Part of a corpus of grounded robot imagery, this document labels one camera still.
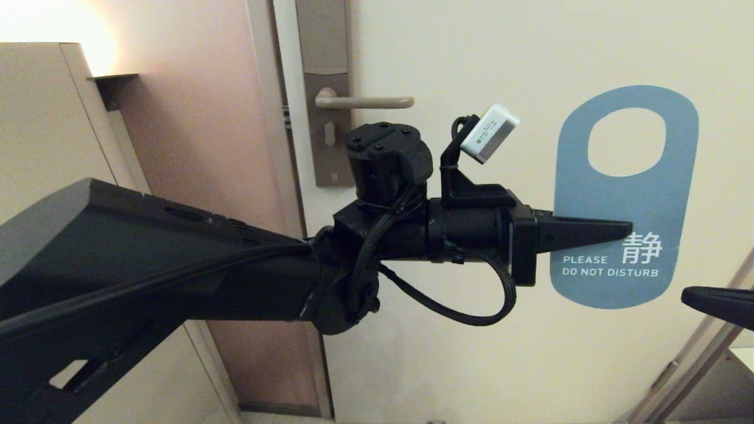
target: robotic arm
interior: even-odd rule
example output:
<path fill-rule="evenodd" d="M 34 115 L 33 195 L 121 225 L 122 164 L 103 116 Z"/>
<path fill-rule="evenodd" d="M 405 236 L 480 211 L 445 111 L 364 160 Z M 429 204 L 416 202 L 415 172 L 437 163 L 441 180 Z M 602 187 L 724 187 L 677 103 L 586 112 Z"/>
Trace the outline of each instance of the robotic arm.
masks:
<path fill-rule="evenodd" d="M 97 180 L 40 200 L 0 226 L 0 422 L 73 422 L 186 319 L 312 321 L 341 333 L 379 310 L 380 272 L 448 318 L 494 324 L 516 286 L 534 285 L 538 253 L 631 233 L 628 222 L 554 217 L 498 184 L 473 184 L 458 157 L 479 123 L 454 123 L 442 197 L 431 199 L 432 157 L 416 128 L 350 132 L 357 200 L 306 240 Z M 487 262 L 504 287 L 501 311 L 448 309 L 382 260 Z M 79 359 L 64 387 L 49 383 Z"/>

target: light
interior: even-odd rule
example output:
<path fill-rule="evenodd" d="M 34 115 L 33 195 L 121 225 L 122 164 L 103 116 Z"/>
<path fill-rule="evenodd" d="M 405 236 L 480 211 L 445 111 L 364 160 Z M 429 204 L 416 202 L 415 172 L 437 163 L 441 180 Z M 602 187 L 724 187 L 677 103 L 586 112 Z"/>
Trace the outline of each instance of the light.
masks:
<path fill-rule="evenodd" d="M 113 73 L 115 39 L 82 0 L 0 0 L 0 42 L 23 41 L 80 43 L 93 76 Z"/>

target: pink wall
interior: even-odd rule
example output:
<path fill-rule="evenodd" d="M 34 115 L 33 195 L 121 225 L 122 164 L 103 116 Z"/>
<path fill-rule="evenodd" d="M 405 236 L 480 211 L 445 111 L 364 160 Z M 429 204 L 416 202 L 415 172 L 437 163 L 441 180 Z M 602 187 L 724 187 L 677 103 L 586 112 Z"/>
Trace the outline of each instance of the pink wall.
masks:
<path fill-rule="evenodd" d="M 259 80 L 244 1 L 86 5 L 115 40 L 112 73 L 140 75 L 121 112 L 152 192 L 271 231 L 301 228 L 293 175 L 276 169 L 290 168 L 287 140 L 265 123 L 262 84 L 277 82 Z M 317 405 L 303 324 L 210 328 L 242 402 Z"/>

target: door lever handle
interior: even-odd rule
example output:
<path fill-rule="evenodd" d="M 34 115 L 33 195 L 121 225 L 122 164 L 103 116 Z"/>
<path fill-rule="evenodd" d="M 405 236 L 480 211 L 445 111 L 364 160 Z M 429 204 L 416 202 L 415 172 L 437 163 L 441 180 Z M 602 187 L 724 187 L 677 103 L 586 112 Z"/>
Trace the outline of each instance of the door lever handle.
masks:
<path fill-rule="evenodd" d="M 414 106 L 413 97 L 338 97 L 325 87 L 317 93 L 314 104 L 321 109 L 405 109 Z"/>

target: floor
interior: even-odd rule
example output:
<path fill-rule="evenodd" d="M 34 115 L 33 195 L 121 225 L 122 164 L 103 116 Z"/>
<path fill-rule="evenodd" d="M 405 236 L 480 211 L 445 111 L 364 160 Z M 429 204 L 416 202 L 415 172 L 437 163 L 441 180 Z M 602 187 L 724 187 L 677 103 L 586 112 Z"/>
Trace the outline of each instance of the floor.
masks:
<path fill-rule="evenodd" d="M 331 419 L 260 412 L 242 412 L 241 419 L 244 420 L 244 424 L 334 424 Z"/>

